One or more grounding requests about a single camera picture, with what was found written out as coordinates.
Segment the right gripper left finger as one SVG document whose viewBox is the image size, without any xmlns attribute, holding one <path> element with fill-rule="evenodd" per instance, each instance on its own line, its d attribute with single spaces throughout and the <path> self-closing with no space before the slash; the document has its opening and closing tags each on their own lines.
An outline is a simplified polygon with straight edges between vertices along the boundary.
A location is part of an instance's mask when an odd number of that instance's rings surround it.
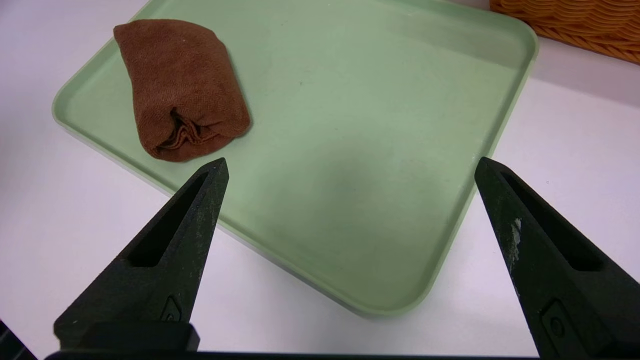
<svg viewBox="0 0 640 360">
<path fill-rule="evenodd" d="M 189 326 L 228 182 L 225 158 L 188 178 L 55 320 L 62 351 L 98 348 L 100 330 L 131 340 Z"/>
</svg>

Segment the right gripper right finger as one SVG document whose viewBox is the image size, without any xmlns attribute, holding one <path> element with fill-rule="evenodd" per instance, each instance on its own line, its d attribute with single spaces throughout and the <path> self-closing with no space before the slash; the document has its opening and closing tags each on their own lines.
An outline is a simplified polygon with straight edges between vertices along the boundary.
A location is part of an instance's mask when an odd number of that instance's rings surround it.
<svg viewBox="0 0 640 360">
<path fill-rule="evenodd" d="M 507 166 L 474 180 L 539 357 L 638 358 L 638 281 Z"/>
</svg>

